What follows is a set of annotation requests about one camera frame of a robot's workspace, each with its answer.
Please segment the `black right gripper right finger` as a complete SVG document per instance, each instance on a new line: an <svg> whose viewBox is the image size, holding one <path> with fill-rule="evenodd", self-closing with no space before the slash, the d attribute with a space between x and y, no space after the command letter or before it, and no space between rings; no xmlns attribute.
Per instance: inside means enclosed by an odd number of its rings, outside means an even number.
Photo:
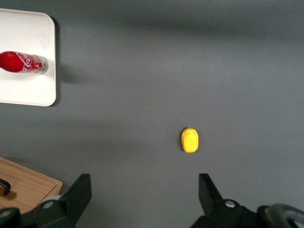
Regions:
<svg viewBox="0 0 304 228"><path fill-rule="evenodd" d="M204 212L192 225L193 228L260 228L257 213L234 200L224 199L211 177L199 175L199 200Z"/></svg>

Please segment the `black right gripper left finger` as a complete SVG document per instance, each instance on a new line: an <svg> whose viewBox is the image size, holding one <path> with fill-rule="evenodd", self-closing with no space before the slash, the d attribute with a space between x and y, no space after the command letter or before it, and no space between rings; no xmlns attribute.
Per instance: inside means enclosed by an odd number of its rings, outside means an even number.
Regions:
<svg viewBox="0 0 304 228"><path fill-rule="evenodd" d="M81 174L58 199L47 199L21 217L22 228L74 228L92 198L91 176Z"/></svg>

